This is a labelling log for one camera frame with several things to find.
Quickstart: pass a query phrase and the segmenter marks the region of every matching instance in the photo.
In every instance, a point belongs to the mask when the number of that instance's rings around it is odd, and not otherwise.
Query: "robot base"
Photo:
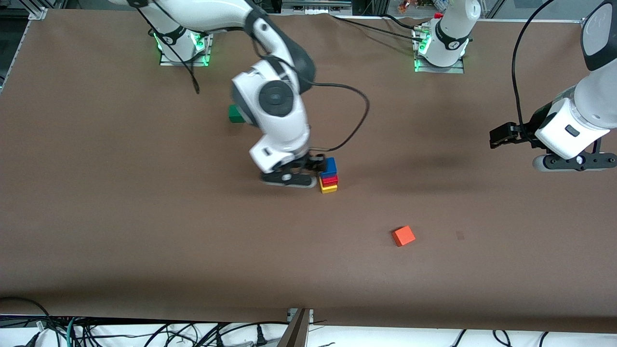
[[[212,41],[213,41],[212,38],[213,38],[212,34],[203,38],[203,42],[205,45],[204,50],[197,53],[197,55],[193,57],[191,61],[187,61],[186,62],[187,66],[203,67],[203,66],[210,65],[210,53],[212,52]],[[184,66],[181,62],[171,61],[169,58],[167,58],[162,53],[160,55],[159,65],[161,66]]]
[[[421,38],[422,42],[413,42],[413,66],[415,72],[433,72],[433,73],[464,73],[465,70],[463,68],[463,58],[458,58],[457,62],[452,66],[448,67],[440,67],[435,66],[429,63],[422,54],[420,54],[420,50],[424,49],[426,42],[428,42],[428,37],[430,32],[430,28],[426,25],[426,23],[422,25],[417,25],[412,30],[412,37]]]

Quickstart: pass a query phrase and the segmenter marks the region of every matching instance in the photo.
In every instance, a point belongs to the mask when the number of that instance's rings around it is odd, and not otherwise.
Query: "red block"
[[[334,175],[332,177],[322,178],[321,179],[321,184],[323,186],[333,186],[333,185],[337,185],[338,183],[339,183],[339,176],[338,175]]]
[[[394,242],[398,247],[405,246],[409,242],[416,239],[416,236],[413,234],[412,229],[409,225],[406,225],[395,232],[392,233],[392,237],[394,238]]]

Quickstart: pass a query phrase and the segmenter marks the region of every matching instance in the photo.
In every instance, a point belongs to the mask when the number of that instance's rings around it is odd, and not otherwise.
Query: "brown table surface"
[[[334,153],[334,194],[259,181],[260,131],[227,119],[231,78],[258,60],[243,33],[216,37],[196,95],[184,69],[158,66],[137,13],[33,22],[0,97],[0,295],[65,316],[313,307],[329,324],[617,332],[617,170],[540,173],[540,150],[489,149],[489,130],[516,118],[521,23],[478,23],[465,74],[437,75],[413,71],[405,39],[328,15],[274,21],[317,81],[371,99]],[[579,32],[530,26],[526,117],[586,75]],[[363,110],[345,90],[303,97],[315,146],[340,142]],[[612,134],[604,145],[617,150]],[[417,240],[398,248],[390,232],[408,224]]]

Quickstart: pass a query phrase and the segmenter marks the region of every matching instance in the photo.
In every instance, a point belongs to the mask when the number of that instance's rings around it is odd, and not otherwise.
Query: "cable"
[[[512,52],[512,87],[514,89],[514,98],[516,99],[516,112],[518,114],[518,123],[521,127],[521,133],[523,134],[523,137],[525,137],[525,139],[532,144],[535,143],[535,140],[531,139],[531,137],[527,133],[527,129],[525,129],[525,126],[523,125],[523,111],[521,111],[521,97],[518,94],[518,86],[516,84],[516,53],[518,53],[518,46],[521,44],[521,39],[523,38],[523,35],[525,34],[525,30],[527,30],[527,27],[529,26],[533,18],[535,18],[536,15],[540,11],[542,11],[545,7],[550,5],[553,1],[555,0],[548,0],[547,2],[543,3],[540,7],[538,7],[534,11],[534,13],[529,17],[529,19],[527,19],[527,22],[525,22],[525,25],[523,25],[521,32],[518,34],[518,39],[516,39],[516,44],[514,45],[514,51]]]
[[[144,335],[92,335],[92,329],[88,329],[88,338],[115,338],[115,337],[125,337],[125,338],[139,338],[152,336],[152,334],[144,334]]]
[[[538,347],[542,347],[542,345],[544,344],[544,338],[546,337],[546,335],[548,335],[549,332],[544,332],[542,333],[542,336],[540,337],[540,343],[538,344]]]
[[[223,335],[227,335],[227,334],[229,334],[229,333],[231,333],[231,332],[234,332],[234,331],[236,331],[236,330],[238,330],[238,329],[242,329],[242,328],[246,328],[246,327],[252,327],[252,326],[254,326],[254,325],[264,325],[264,324],[285,324],[285,325],[289,325],[289,323],[287,323],[287,322],[278,322],[278,321],[266,321],[266,322],[248,323],[248,324],[240,325],[240,326],[238,326],[238,327],[231,328],[231,329],[229,329],[229,330],[227,330],[227,331],[225,331],[225,332],[222,332],[222,333],[220,333],[220,335],[219,335],[219,336],[217,336],[217,337],[222,337]],[[211,344],[214,340],[216,340],[216,339],[217,339],[217,337],[214,337],[212,340],[208,341],[208,343],[206,343],[205,345],[206,345],[206,346],[208,346],[208,345],[209,345],[209,344]]]
[[[43,314],[45,315],[45,317],[47,318],[48,322],[54,327],[53,330],[55,330],[57,332],[57,329],[60,328],[59,325],[57,325],[54,320],[51,318],[51,316],[49,315],[49,312],[47,312],[47,310],[45,309],[45,307],[43,307],[43,305],[41,305],[40,303],[37,303],[36,301],[32,300],[32,299],[28,299],[28,298],[22,298],[20,296],[3,296],[0,298],[0,302],[1,301],[24,301],[26,303],[30,303],[35,305],[36,307],[38,307],[38,309],[40,309]]]
[[[493,330],[493,337],[495,338],[495,340],[497,340],[497,342],[501,343],[502,345],[506,346],[506,347],[512,347],[512,344],[510,343],[510,337],[508,336],[508,333],[505,332],[505,330],[499,330],[500,332],[502,332],[505,335],[505,339],[507,342],[502,341],[499,337],[497,337],[497,330]]]
[[[255,43],[255,40],[253,40],[253,50],[255,51],[255,54],[257,56],[259,56],[259,58],[261,59],[266,59],[265,56],[263,56],[261,53],[259,53],[259,50],[257,49],[257,45]],[[269,58],[275,59],[279,62],[284,63],[285,65],[287,65],[291,70],[293,70],[298,78],[300,78],[301,80],[303,80],[304,82],[312,85],[312,86],[328,86],[328,87],[335,87],[335,88],[343,88],[343,89],[347,89],[347,90],[351,90],[355,93],[357,93],[358,95],[360,95],[362,97],[362,99],[364,99],[365,102],[365,108],[364,108],[364,114],[362,115],[362,118],[360,118],[360,121],[358,122],[358,125],[355,126],[355,128],[352,130],[352,132],[349,134],[349,136],[343,140],[343,142],[341,142],[340,144],[338,144],[337,146],[334,146],[332,148],[319,148],[319,147],[311,147],[310,149],[313,151],[317,151],[317,152],[333,152],[336,151],[337,149],[345,146],[345,144],[347,144],[347,142],[349,142],[349,140],[351,140],[354,135],[358,132],[358,130],[360,129],[360,127],[362,126],[362,124],[364,124],[364,121],[366,120],[366,117],[368,116],[368,112],[371,110],[371,101],[368,99],[368,96],[366,96],[366,94],[357,89],[354,88],[352,86],[349,85],[343,85],[340,83],[317,83],[317,82],[311,82],[309,80],[307,80],[306,78],[304,78],[299,72],[298,70],[296,70],[295,67],[293,67],[290,63],[286,62],[285,60],[279,58],[279,57],[275,57],[275,56],[268,56]]]
[[[22,325],[22,324],[24,324],[24,326],[22,328],[25,328],[28,324],[30,324],[32,322],[34,322],[33,319],[27,319],[25,322],[19,322],[19,323],[7,324],[7,325],[0,325],[0,329],[14,327],[16,325]]]
[[[167,337],[167,341],[165,342],[165,347],[169,346],[169,344],[173,341],[174,338],[176,337],[180,337],[180,338],[184,338],[189,340],[190,342],[193,342],[193,345],[195,345],[197,343],[197,341],[194,341],[193,339],[190,339],[184,335],[180,335],[180,333],[186,329],[188,329],[189,327],[195,327],[195,323],[190,323],[187,326],[185,326],[184,328],[180,329],[177,332],[174,332],[170,337]]]
[[[152,28],[152,31],[154,31],[154,33],[158,36],[158,37],[162,37],[163,34],[159,33],[158,30],[156,30],[156,28],[154,27],[154,25],[152,23],[150,23],[150,20],[144,15],[143,12],[141,12],[141,9],[137,8],[137,11],[139,12],[139,14],[141,14],[142,17],[144,17],[144,19],[146,20],[146,22],[148,23],[148,25],[150,25],[150,27]],[[184,60],[182,60],[182,58],[180,57],[180,55],[176,52],[176,50],[170,45],[168,44],[165,40],[159,40],[162,41],[163,44],[165,44],[167,47],[169,47],[169,49],[172,50],[172,52],[176,55],[176,57],[178,58],[178,60],[180,60],[180,62],[182,63],[182,65],[184,66],[184,68],[186,69],[186,71],[189,72],[189,75],[191,76],[191,81],[193,82],[193,88],[195,88],[195,93],[199,94],[199,82],[197,82],[197,79],[195,78],[195,74],[193,73],[193,70],[190,69],[188,67],[188,65],[186,65],[186,62]]]
[[[454,342],[454,345],[452,345],[452,347],[458,347],[458,344],[461,342],[461,339],[463,338],[463,335],[466,332],[467,332],[467,329],[463,329],[463,330],[461,330],[460,333],[458,333],[457,340]]]
[[[72,347],[71,346],[71,332],[73,331],[73,323],[75,323],[75,317],[71,319],[71,321],[68,323],[68,326],[67,326],[67,347]]]
[[[383,30],[383,29],[380,29],[380,28],[371,27],[370,25],[354,22],[354,21],[351,21],[351,20],[348,20],[348,19],[345,19],[345,18],[339,18],[339,17],[336,17],[336,16],[333,16],[333,17],[338,19],[338,20],[342,20],[343,22],[347,22],[347,23],[354,24],[354,25],[360,25],[361,27],[365,27],[365,28],[369,28],[369,29],[372,29],[372,30],[381,31],[382,33],[386,33],[386,34],[390,34],[390,35],[406,38],[406,39],[409,39],[409,40],[412,40],[412,41],[418,41],[418,42],[422,41],[421,38],[411,37],[411,36],[402,35],[402,34],[399,34],[399,33],[394,33],[393,31],[387,31],[387,30]]]
[[[410,29],[410,30],[413,30],[413,29],[414,29],[413,25],[407,25],[407,24],[405,24],[405,23],[401,22],[400,20],[398,20],[398,19],[394,18],[394,16],[393,16],[393,15],[389,15],[389,14],[387,14],[387,13],[386,13],[386,14],[381,14],[381,15],[379,15],[379,16],[380,16],[380,17],[385,17],[385,18],[390,18],[391,20],[393,20],[393,21],[394,21],[394,23],[396,23],[396,24],[398,24],[398,25],[400,25],[401,27],[404,27],[404,28],[406,28],[406,29]]]
[[[156,335],[160,334],[163,330],[165,330],[167,327],[169,327],[171,324],[165,324],[163,325],[161,328],[159,328],[157,331],[155,331],[150,338],[146,341],[146,344],[144,345],[144,347],[147,347],[150,342],[152,342],[154,340],[154,338],[156,337]]]

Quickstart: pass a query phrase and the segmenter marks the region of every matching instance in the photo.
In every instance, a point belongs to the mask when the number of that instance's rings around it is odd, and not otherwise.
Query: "block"
[[[244,123],[244,118],[242,118],[242,115],[240,114],[240,111],[238,111],[236,105],[230,105],[229,111],[227,113],[230,118],[230,122]]]
[[[321,188],[322,194],[334,193],[339,188],[339,186],[337,185],[323,186],[323,182],[321,181],[321,178],[319,179],[319,187]]]
[[[319,174],[321,178],[330,178],[336,176],[336,162],[333,157],[326,158],[326,170]]]
[[[334,175],[332,177],[328,177],[328,178],[320,178],[321,183],[324,187],[326,186],[334,186],[334,185],[338,185],[339,184],[339,176],[338,175]]]
[[[412,229],[409,225],[406,225],[394,232],[392,232],[392,237],[394,238],[394,242],[398,247],[405,246],[409,242],[416,239],[416,236],[413,234]]]

